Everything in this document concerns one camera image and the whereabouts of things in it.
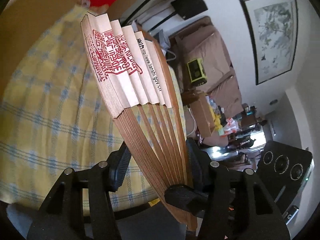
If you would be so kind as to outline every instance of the yellow plaid tablecloth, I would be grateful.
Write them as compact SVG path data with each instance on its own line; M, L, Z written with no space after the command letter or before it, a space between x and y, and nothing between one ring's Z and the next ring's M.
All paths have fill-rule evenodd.
M76 6L46 30L6 88L0 107L2 201L39 208L65 168L88 169L106 160L123 141L88 65L80 29L85 13ZM185 130L178 84L171 73ZM110 198L119 211L153 200L156 194L131 158L123 185ZM88 206L84 195L84 209Z

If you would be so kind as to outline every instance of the picture frame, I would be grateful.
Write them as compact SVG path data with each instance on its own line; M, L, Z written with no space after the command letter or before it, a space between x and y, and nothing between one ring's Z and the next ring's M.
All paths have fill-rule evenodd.
M292 70L297 47L297 0L239 0L255 63L256 85Z

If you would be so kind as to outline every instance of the black panel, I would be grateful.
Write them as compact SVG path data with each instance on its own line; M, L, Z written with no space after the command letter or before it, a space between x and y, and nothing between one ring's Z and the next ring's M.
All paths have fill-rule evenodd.
M312 162L311 152L268 141L257 174L283 214L294 200Z
M208 9L204 0L175 0L171 2L171 5L184 20L194 17Z

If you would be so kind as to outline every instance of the black picture frame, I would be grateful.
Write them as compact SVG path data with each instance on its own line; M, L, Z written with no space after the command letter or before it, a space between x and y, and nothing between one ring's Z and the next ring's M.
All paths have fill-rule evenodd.
M287 71L284 71L278 75L275 75L274 77L272 78L269 78L267 80L264 80L262 82L259 83L259 72L258 72L258 57L257 57L257 48L256 48L256 42L255 42L255 38L254 38L254 32L253 32L253 27L252 27L252 23L251 23L251 19L250 19L250 16L249 16L249 11L248 11L248 8L245 4L246 1L249 1L249 0L239 0L240 1L240 4L242 6L242 9L243 9L243 12L244 12L244 16L245 16L245 19L247 21L247 24L248 24L248 28L249 28L249 33L250 33L250 38L251 38L251 43L252 43L252 49L253 49L253 55L254 55L254 64L255 64L255 72L256 72L256 86L257 85L260 85L264 82L267 82L277 76L280 76L284 73L287 73L289 71L292 70L292 67L293 67L293 63L294 63L294 59L295 59L295 54L296 54L296 48L297 48L297 40L298 40L298 4L297 4L297 0L294 0L295 1L295 6L296 6L296 22L297 22L297 31L296 31L296 39L295 39L295 45L294 45L294 51L293 51L293 58L292 58L292 63L291 63L291 68Z

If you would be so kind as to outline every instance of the floral painting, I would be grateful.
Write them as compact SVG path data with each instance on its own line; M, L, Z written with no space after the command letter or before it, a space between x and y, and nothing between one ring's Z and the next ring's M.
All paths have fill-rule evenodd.
M298 29L296 0L240 0L240 2L252 39L256 84L290 71Z

